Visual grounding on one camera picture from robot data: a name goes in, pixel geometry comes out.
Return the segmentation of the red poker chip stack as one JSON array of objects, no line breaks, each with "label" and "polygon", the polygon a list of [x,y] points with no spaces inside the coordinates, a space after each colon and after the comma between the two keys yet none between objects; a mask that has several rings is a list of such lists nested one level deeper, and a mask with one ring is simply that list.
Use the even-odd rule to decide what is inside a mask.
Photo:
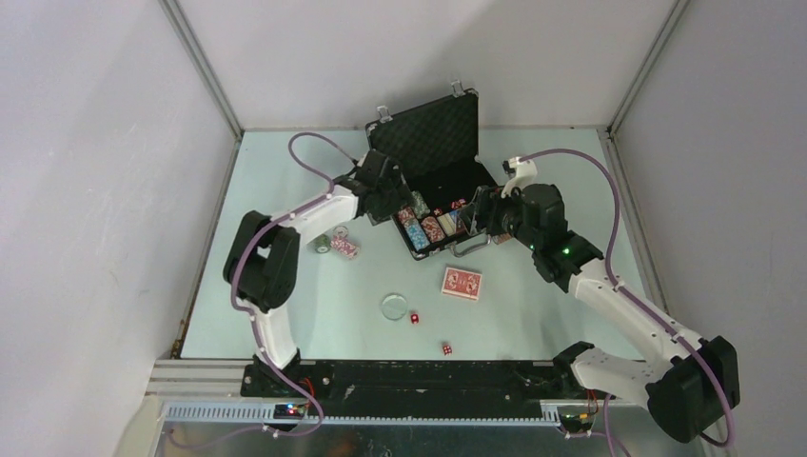
[{"label": "red poker chip stack", "polygon": [[446,237],[442,226],[434,216],[423,218],[421,221],[421,227],[431,244],[440,243]]}]

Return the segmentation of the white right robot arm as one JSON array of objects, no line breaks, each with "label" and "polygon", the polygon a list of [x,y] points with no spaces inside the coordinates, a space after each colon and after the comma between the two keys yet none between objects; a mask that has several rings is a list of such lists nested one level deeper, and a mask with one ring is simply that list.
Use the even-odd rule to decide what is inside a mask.
[{"label": "white right robot arm", "polygon": [[578,342],[553,360],[559,394],[610,393],[646,409],[680,443],[705,431],[738,405],[738,354],[725,338],[707,340],[642,301],[609,268],[603,253],[568,227],[561,193],[533,184],[504,196],[480,187],[460,209],[470,233],[506,234],[529,249],[547,283],[575,297],[613,324],[640,353],[638,361]]}]

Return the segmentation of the green poker chip stack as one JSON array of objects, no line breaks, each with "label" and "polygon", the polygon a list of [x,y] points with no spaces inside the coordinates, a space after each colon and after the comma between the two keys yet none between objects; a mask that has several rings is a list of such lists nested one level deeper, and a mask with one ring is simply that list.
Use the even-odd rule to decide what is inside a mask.
[{"label": "green poker chip stack", "polygon": [[425,202],[423,196],[418,191],[413,191],[412,198],[413,198],[412,209],[416,217],[419,219],[423,219],[429,216],[431,213],[431,209]]}]

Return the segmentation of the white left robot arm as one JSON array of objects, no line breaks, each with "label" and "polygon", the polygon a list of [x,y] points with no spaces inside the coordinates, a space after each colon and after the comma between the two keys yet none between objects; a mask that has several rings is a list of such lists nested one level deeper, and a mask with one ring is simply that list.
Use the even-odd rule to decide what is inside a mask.
[{"label": "white left robot arm", "polygon": [[327,178],[319,196],[282,215],[247,213],[236,232],[223,269],[230,304],[245,313],[256,342],[255,354],[268,368],[265,385],[289,396],[301,383],[299,359],[286,306],[297,282],[302,249],[328,230],[363,216],[384,222],[408,204],[411,191],[403,168],[376,150],[351,173]]}]

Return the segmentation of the small green chip stack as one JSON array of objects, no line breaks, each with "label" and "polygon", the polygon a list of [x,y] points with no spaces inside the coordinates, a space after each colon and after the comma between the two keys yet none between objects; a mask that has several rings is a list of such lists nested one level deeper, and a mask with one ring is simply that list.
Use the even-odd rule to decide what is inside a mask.
[{"label": "small green chip stack", "polygon": [[316,237],[312,244],[315,252],[318,254],[325,254],[331,251],[331,240],[325,234]]}]

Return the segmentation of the red playing card deck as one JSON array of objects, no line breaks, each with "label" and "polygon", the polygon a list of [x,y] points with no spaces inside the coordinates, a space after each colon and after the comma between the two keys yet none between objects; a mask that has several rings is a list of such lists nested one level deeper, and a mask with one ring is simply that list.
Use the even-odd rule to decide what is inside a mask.
[{"label": "red playing card deck", "polygon": [[460,268],[445,269],[441,292],[467,300],[478,301],[482,285],[482,275]]}]

